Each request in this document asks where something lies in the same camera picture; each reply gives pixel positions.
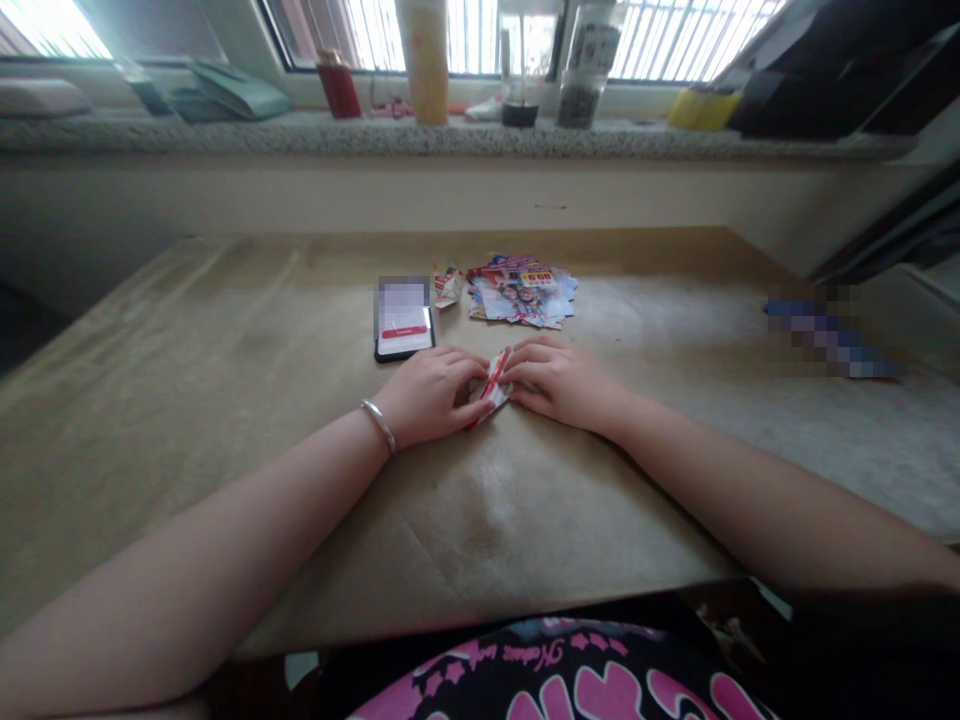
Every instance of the yellow container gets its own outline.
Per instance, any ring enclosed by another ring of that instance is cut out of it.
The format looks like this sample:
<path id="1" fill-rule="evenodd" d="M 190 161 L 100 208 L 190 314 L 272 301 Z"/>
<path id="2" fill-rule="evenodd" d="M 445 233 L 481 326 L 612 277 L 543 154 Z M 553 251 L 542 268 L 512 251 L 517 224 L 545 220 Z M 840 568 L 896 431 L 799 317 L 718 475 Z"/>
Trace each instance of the yellow container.
<path id="1" fill-rule="evenodd" d="M 727 126 L 742 99 L 742 93 L 697 86 L 684 88 L 670 111 L 667 124 L 682 130 L 717 132 Z"/>
<path id="2" fill-rule="evenodd" d="M 446 125 L 447 5 L 445 0 L 397 0 L 397 21 L 413 112 L 420 125 Z"/>

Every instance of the green case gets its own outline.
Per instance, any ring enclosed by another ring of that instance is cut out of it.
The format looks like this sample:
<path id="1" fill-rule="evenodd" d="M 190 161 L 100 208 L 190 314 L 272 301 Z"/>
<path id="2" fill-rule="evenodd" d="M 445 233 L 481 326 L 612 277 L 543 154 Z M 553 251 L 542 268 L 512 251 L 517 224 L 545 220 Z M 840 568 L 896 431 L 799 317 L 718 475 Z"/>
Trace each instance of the green case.
<path id="1" fill-rule="evenodd" d="M 194 62 L 189 68 L 204 95 L 247 120 L 265 120 L 293 110 L 283 92 L 227 63 Z"/>

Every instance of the window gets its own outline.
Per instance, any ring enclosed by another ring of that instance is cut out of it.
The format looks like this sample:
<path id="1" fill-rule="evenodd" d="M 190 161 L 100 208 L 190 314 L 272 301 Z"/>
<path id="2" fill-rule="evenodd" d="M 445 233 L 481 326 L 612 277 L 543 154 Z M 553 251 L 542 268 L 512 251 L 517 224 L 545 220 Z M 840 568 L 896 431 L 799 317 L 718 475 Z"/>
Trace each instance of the window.
<path id="1" fill-rule="evenodd" d="M 628 0 L 610 77 L 711 80 L 785 2 Z M 291 69 L 312 70 L 317 50 L 324 47 L 340 50 L 344 61 L 358 70 L 404 70 L 394 0 L 265 0 L 265 7 Z M 448 0 L 451 73 L 499 73 L 497 23 L 497 0 Z"/>
<path id="2" fill-rule="evenodd" d="M 393 0 L 267 0 L 287 65 L 313 70 L 335 48 L 357 70 L 404 72 Z M 498 75 L 497 0 L 448 0 L 447 62 L 455 75 Z"/>
<path id="3" fill-rule="evenodd" d="M 709 82 L 786 0 L 629 0 L 610 77 Z"/>
<path id="4" fill-rule="evenodd" d="M 0 0 L 0 55 L 224 59 L 197 0 Z"/>

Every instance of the smartphone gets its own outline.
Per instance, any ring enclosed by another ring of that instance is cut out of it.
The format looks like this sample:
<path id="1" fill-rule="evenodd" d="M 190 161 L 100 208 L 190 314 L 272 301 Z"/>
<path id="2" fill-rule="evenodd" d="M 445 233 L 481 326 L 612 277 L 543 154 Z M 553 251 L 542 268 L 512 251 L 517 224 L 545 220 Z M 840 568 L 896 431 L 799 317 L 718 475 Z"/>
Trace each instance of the smartphone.
<path id="1" fill-rule="evenodd" d="M 377 362 L 406 360 L 417 350 L 436 347 L 426 275 L 381 277 L 373 313 Z"/>

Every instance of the forearm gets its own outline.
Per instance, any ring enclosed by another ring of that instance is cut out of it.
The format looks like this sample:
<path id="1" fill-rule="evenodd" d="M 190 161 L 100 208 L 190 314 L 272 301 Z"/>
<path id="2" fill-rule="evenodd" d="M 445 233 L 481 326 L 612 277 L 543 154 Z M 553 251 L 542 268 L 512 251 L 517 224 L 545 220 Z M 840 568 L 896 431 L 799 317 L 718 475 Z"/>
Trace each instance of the forearm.
<path id="1" fill-rule="evenodd" d="M 960 560 L 781 458 L 630 396 L 607 433 L 750 572 L 785 591 L 960 591 Z"/>
<path id="2" fill-rule="evenodd" d="M 129 708 L 197 686 L 388 457 L 354 411 L 130 546 L 0 645 L 0 713 Z"/>

